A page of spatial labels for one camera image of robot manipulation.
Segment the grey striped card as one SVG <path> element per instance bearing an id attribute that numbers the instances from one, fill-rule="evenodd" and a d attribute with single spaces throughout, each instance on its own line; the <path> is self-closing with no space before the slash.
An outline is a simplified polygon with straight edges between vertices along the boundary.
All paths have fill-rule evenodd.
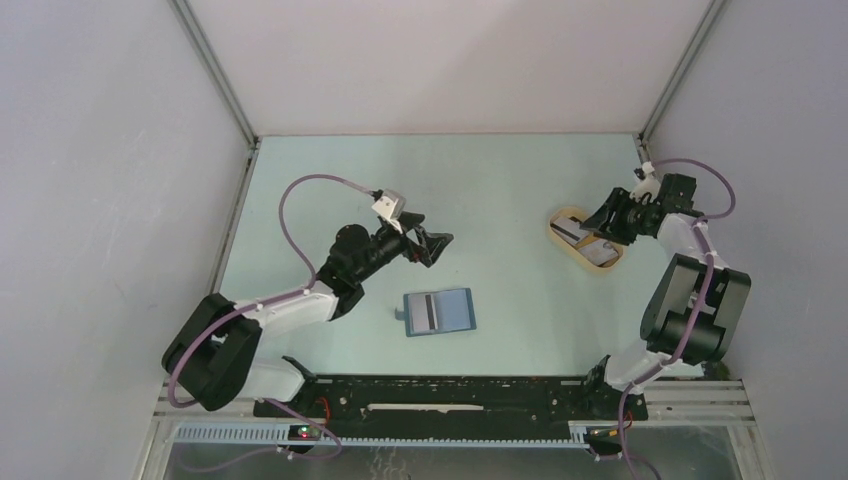
<path id="1" fill-rule="evenodd" d="M 414 293 L 405 297 L 407 327 L 412 336 L 435 333 L 438 315 L 433 293 Z"/>

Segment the blue card holder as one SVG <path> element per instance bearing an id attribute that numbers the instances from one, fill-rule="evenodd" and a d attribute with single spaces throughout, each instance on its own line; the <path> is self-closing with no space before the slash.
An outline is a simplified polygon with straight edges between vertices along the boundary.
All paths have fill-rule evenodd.
<path id="1" fill-rule="evenodd" d="M 409 333 L 407 327 L 407 314 L 405 310 L 405 297 L 414 293 L 408 293 L 403 296 L 401 308 L 395 310 L 395 319 L 404 324 L 407 337 L 473 331 L 477 328 L 473 296 L 472 291 L 469 288 L 416 293 L 433 293 L 435 295 L 439 327 L 438 330 L 432 334 L 412 336 Z"/>

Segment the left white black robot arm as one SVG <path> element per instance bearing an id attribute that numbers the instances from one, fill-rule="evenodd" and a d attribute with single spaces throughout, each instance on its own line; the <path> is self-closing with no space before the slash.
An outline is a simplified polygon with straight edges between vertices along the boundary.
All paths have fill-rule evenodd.
<path id="1" fill-rule="evenodd" d="M 398 257 L 433 266 L 454 237 L 428 232 L 423 219 L 404 213 L 398 227 L 383 220 L 375 232 L 343 226 L 324 264 L 299 290 L 252 301 L 231 301 L 219 292 L 204 297 L 162 357 L 170 405 L 212 412 L 253 398 L 277 400 L 292 416 L 311 412 L 316 390 L 307 383 L 310 372 L 292 357 L 272 356 L 273 341 L 348 314 L 364 297 L 364 282 Z"/>

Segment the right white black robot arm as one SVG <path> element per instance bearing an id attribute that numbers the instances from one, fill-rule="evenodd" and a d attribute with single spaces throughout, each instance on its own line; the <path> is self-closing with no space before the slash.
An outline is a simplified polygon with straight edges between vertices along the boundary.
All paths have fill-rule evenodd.
<path id="1" fill-rule="evenodd" d="M 709 237 L 709 218 L 694 206 L 695 178 L 642 171 L 630 190 L 617 187 L 580 224 L 594 236 L 627 246 L 658 241 L 669 263 L 647 303 L 640 337 L 600 365 L 603 379 L 581 392 L 585 411 L 606 418 L 678 364 L 718 361 L 729 349 L 751 277 L 729 266 Z"/>

